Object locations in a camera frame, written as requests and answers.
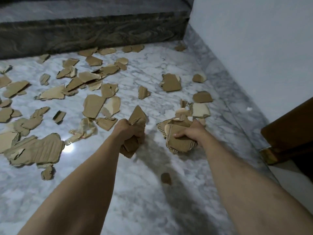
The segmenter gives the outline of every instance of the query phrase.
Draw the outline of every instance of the marble floor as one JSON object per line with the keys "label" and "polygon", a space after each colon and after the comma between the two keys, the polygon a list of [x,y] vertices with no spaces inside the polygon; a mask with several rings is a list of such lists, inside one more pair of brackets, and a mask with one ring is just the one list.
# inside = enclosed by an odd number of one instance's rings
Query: marble floor
{"label": "marble floor", "polygon": [[[149,119],[145,143],[133,158],[119,157],[113,198],[102,234],[236,234],[220,202],[202,148],[196,147],[185,155],[173,155],[156,127],[158,122],[174,116],[180,99],[192,102],[192,95],[197,91],[207,90],[214,99],[208,103],[211,111],[211,116],[206,118],[209,131],[238,157],[273,178],[211,82],[192,82],[194,74],[204,74],[193,52],[189,49],[177,52],[174,50],[176,45],[177,42],[155,43],[147,44],[140,53],[124,53],[118,48],[111,55],[95,54],[104,60],[104,65],[114,63],[120,57],[129,59],[126,71],[103,80],[104,83],[118,83],[116,95],[121,98],[121,107],[115,117],[128,118],[134,107],[139,105]],[[31,83],[26,95],[13,98],[13,109],[29,117],[35,109],[51,107],[41,125],[31,131],[39,138],[51,133],[60,134],[62,140],[68,138],[68,131],[76,128],[83,118],[85,97],[88,94],[100,95],[99,90],[90,92],[86,88],[64,100],[42,102],[33,99],[50,87],[70,81],[55,78],[62,69],[62,60],[70,57],[80,59],[76,65],[79,72],[97,69],[89,67],[85,57],[76,53],[51,56],[42,65],[36,63],[36,58],[0,61],[0,67],[6,64],[14,66],[8,72],[13,81],[25,79]],[[51,75],[49,86],[39,84],[43,73]],[[164,73],[180,75],[182,90],[164,92],[158,85]],[[147,87],[151,96],[139,100],[140,85]],[[67,113],[61,125],[52,120],[58,110]],[[60,161],[55,164],[56,174],[51,181],[42,181],[41,169],[35,165],[14,168],[0,155],[0,234],[16,234],[52,190],[95,152],[111,131],[99,128],[96,135],[66,146]],[[164,172],[171,174],[172,186],[161,183],[160,175]]]}

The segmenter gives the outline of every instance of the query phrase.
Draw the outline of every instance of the person's right hand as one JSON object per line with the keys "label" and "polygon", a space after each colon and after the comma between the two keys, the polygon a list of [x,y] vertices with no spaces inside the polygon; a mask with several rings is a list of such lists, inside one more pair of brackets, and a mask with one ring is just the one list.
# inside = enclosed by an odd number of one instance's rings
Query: person's right hand
{"label": "person's right hand", "polygon": [[189,128],[174,134],[174,137],[181,138],[182,136],[187,136],[202,146],[202,139],[208,135],[210,135],[210,133],[205,130],[204,126],[197,119],[194,119],[192,125]]}

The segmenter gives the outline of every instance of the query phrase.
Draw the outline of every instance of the wall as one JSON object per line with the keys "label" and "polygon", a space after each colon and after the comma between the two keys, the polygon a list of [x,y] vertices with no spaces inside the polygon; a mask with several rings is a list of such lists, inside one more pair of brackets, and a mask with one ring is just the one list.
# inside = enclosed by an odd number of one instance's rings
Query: wall
{"label": "wall", "polygon": [[190,25],[270,122],[313,96],[313,0],[194,0]]}

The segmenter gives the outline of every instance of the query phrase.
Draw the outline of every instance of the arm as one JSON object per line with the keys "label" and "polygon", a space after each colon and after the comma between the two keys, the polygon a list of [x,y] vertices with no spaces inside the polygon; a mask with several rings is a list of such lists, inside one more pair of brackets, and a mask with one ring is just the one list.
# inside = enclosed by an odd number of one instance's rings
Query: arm
{"label": "arm", "polygon": [[143,128],[120,120],[99,149],[76,168],[42,203],[18,235],[101,233],[114,188],[119,148]]}
{"label": "arm", "polygon": [[313,216],[290,194],[231,153],[203,126],[192,126],[175,137],[202,145],[221,201],[240,235],[312,235]]}

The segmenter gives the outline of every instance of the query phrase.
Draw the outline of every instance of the marble step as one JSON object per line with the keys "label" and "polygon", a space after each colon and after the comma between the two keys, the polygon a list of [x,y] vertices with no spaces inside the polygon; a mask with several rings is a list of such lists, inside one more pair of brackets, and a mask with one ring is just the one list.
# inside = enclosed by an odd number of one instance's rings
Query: marble step
{"label": "marble step", "polygon": [[48,0],[0,4],[0,59],[181,40],[184,0]]}

